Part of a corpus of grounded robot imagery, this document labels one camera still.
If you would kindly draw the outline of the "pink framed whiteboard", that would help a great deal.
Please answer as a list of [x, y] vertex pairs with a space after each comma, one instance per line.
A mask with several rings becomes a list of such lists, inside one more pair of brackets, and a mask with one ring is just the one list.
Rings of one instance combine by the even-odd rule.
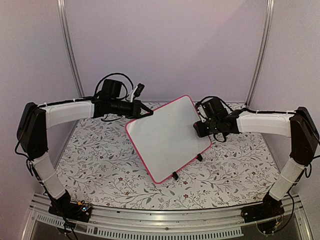
[[199, 120], [192, 99], [183, 95], [126, 124], [126, 134], [155, 184], [176, 176], [211, 147], [211, 139], [198, 137], [193, 127]]

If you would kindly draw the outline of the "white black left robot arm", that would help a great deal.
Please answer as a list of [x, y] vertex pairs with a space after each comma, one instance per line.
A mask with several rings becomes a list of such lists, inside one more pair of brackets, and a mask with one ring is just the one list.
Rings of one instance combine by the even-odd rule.
[[106, 78], [98, 83], [93, 95], [50, 103], [28, 102], [17, 128], [15, 153], [26, 158], [26, 167], [44, 188], [47, 195], [56, 200], [55, 209], [63, 216], [74, 213], [74, 205], [61, 182], [49, 153], [49, 132], [52, 129], [79, 120], [105, 118], [116, 115], [127, 119], [151, 116], [153, 111], [138, 98], [145, 85], [139, 83], [120, 96], [123, 82]]

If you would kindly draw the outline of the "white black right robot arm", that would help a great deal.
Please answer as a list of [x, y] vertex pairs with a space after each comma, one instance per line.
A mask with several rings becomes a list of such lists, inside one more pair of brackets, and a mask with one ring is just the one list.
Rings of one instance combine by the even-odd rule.
[[198, 101], [195, 108], [200, 120], [193, 127], [200, 138], [218, 134], [226, 138], [230, 134], [244, 133], [290, 138], [289, 159], [266, 194], [266, 201], [258, 208], [262, 218], [269, 218], [278, 210], [277, 202], [299, 181], [305, 168], [318, 158], [316, 151], [320, 145], [320, 134], [305, 107], [300, 106], [293, 111], [251, 110], [246, 107], [233, 110], [221, 98], [207, 96]]

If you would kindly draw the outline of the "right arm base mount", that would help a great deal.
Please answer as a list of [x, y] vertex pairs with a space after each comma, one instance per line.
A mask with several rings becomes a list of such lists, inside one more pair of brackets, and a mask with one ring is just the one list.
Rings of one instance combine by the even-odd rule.
[[277, 201], [271, 197], [263, 199], [262, 203], [243, 207], [240, 215], [245, 223], [251, 223], [277, 217], [284, 213], [282, 201]]

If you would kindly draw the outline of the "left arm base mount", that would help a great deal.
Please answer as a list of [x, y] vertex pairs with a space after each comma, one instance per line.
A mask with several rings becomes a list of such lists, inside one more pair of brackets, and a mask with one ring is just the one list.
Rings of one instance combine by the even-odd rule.
[[66, 219], [88, 223], [92, 214], [91, 203], [66, 201], [52, 201], [48, 212]]

